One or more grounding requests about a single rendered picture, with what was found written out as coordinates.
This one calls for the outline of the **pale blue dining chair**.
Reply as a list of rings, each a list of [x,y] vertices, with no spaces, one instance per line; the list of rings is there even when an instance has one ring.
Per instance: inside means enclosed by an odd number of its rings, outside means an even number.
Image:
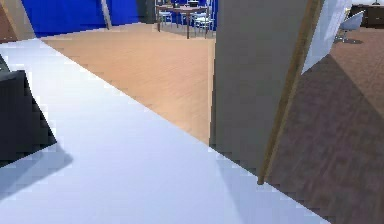
[[[208,34],[209,30],[213,30],[214,26],[214,11],[212,1],[213,0],[206,0],[206,12],[198,12],[193,14],[193,24],[195,29],[204,29],[205,34]]]
[[[167,23],[172,23],[172,13],[169,11],[170,4],[167,0],[156,0],[157,25],[161,27]]]

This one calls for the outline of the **brown wooden dining table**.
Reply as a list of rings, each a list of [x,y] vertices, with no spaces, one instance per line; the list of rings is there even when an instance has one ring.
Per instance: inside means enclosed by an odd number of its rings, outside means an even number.
[[[186,21],[190,21],[190,17],[192,13],[197,13],[197,12],[205,12],[206,14],[209,13],[209,9],[207,7],[187,7],[187,6],[180,6],[178,8],[174,8],[171,5],[156,5],[155,6],[155,11],[156,11],[156,24],[157,24],[157,30],[160,30],[160,11],[165,10],[165,11],[170,11],[174,13],[185,13],[186,14]]]

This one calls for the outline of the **white room door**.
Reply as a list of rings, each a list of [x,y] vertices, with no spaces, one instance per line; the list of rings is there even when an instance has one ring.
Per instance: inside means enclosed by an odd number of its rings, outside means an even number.
[[[339,26],[345,20],[346,10],[351,6],[352,0],[324,0],[302,74],[330,52]]]

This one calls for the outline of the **white shell chair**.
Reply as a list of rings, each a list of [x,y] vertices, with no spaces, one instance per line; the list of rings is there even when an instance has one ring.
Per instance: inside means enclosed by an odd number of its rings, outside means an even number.
[[[345,16],[345,19],[341,22],[338,28],[338,31],[335,36],[335,40],[336,41],[341,40],[342,42],[344,42],[346,40],[346,34],[349,31],[357,30],[360,27],[363,17],[364,17],[364,10],[352,16],[349,16],[347,13],[347,15]]]

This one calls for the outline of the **dark brown cabinet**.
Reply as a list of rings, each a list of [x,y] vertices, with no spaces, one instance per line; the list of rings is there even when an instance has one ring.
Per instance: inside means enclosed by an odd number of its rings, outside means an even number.
[[[361,26],[366,28],[384,29],[384,5],[353,5],[350,16],[363,11]]]

